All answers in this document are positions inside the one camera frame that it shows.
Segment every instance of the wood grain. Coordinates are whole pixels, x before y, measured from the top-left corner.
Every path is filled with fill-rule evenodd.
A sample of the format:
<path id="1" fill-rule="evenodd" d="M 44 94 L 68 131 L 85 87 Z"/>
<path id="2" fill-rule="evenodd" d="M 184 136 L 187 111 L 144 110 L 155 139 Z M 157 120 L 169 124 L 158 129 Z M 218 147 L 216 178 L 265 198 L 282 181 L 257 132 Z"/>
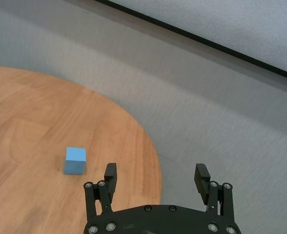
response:
<path id="1" fill-rule="evenodd" d="M 67 146 L 84 147 L 84 175 L 62 173 Z M 116 162 L 113 210 L 159 204 L 153 144 L 125 110 L 60 78 L 0 67 L 0 234 L 79 234 L 83 184 Z"/>

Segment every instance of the white wall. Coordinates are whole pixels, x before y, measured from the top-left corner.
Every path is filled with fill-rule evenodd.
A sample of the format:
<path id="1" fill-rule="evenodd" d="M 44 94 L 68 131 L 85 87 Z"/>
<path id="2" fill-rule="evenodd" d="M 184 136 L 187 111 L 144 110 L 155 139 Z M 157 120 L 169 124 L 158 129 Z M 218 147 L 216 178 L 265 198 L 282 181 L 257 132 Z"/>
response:
<path id="1" fill-rule="evenodd" d="M 111 0 L 287 71 L 287 0 Z"/>
<path id="2" fill-rule="evenodd" d="M 0 65 L 124 107 L 160 155 L 162 203 L 204 209 L 202 162 L 233 184 L 243 233 L 287 231 L 286 78 L 90 0 L 0 0 Z"/>

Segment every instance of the bolt head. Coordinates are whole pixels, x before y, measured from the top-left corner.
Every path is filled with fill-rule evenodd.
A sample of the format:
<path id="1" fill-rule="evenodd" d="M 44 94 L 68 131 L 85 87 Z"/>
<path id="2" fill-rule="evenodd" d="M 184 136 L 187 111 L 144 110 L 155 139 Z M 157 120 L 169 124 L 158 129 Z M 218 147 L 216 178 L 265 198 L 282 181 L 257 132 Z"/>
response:
<path id="1" fill-rule="evenodd" d="M 215 183 L 215 182 L 211 182 L 210 184 L 211 184 L 211 186 L 213 186 L 213 187 L 216 187 L 216 186 L 217 186 L 217 183 Z"/>
<path id="2" fill-rule="evenodd" d="M 176 206 L 170 206 L 169 210 L 172 211 L 172 212 L 176 211 Z"/>
<path id="3" fill-rule="evenodd" d="M 209 223 L 207 227 L 212 232 L 217 232 L 218 231 L 218 227 L 214 223 Z"/>
<path id="4" fill-rule="evenodd" d="M 226 227 L 226 231 L 227 231 L 229 234 L 237 234 L 236 229 L 234 229 L 233 227 Z"/>
<path id="5" fill-rule="evenodd" d="M 151 206 L 145 206 L 145 207 L 144 207 L 144 210 L 145 210 L 145 211 L 151 211 L 151 210 L 152 210 L 152 207 L 151 207 Z"/>
<path id="6" fill-rule="evenodd" d="M 230 184 L 224 184 L 224 187 L 227 189 L 231 189 L 231 185 Z"/>
<path id="7" fill-rule="evenodd" d="M 116 228 L 116 225 L 114 223 L 108 223 L 105 227 L 105 229 L 109 232 L 113 231 L 115 228 Z"/>
<path id="8" fill-rule="evenodd" d="M 97 226 L 91 226 L 90 228 L 88 228 L 88 233 L 89 234 L 94 234 L 98 231 L 98 227 Z"/>

